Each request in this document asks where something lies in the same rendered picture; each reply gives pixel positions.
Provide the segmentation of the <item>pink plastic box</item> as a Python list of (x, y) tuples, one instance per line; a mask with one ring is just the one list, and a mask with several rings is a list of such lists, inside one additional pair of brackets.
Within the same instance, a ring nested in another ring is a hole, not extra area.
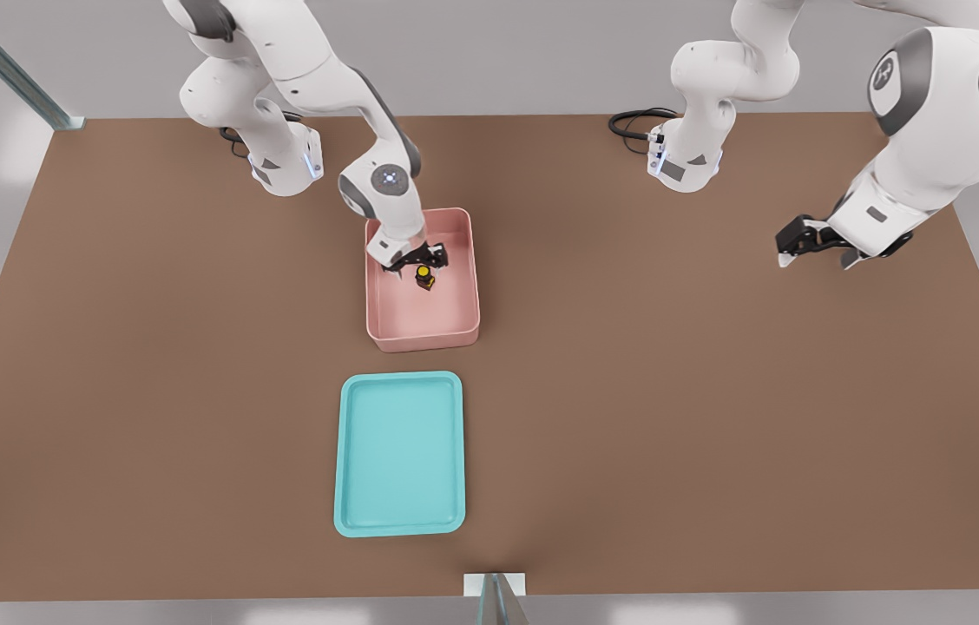
[(424, 213), (429, 242), (445, 245), (448, 266), (435, 270), (430, 290), (415, 285), (407, 266), (401, 277), (365, 256), (368, 335), (383, 352), (430, 351), (472, 345), (479, 336), (479, 295), (470, 214), (462, 208)]

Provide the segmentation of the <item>pale blue-green tray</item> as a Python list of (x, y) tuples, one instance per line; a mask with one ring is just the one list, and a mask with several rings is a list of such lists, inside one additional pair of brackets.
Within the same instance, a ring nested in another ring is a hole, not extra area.
[(449, 534), (466, 514), (453, 372), (359, 373), (340, 389), (333, 523), (350, 538)]

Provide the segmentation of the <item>silver frame post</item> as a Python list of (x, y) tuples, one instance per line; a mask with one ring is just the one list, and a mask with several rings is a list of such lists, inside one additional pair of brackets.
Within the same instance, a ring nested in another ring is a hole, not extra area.
[(520, 603), (527, 594), (524, 573), (464, 574), (464, 597), (478, 597), (475, 625), (529, 625)]
[(84, 128), (86, 119), (73, 117), (18, 64), (0, 44), (0, 79), (55, 131)]

